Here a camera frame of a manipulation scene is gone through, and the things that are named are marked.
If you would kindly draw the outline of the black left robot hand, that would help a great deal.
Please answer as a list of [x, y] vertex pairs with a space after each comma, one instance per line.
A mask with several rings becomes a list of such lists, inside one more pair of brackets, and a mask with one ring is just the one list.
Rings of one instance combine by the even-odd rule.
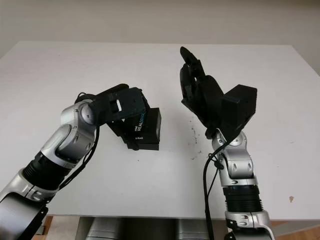
[[128, 123], [128, 119], [145, 114], [150, 109], [140, 88], [129, 87], [125, 83], [118, 84], [97, 94], [90, 108], [94, 113], [96, 126], [108, 125], [129, 149], [140, 149], [133, 127]]

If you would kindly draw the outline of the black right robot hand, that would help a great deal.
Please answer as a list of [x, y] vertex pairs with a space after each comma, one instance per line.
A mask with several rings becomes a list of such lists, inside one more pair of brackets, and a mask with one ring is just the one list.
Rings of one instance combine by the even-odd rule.
[[179, 74], [181, 102], [205, 126], [206, 138], [212, 139], [221, 123], [220, 98], [223, 91], [217, 81], [205, 73], [201, 61], [186, 47], [180, 48], [180, 55], [184, 60]]

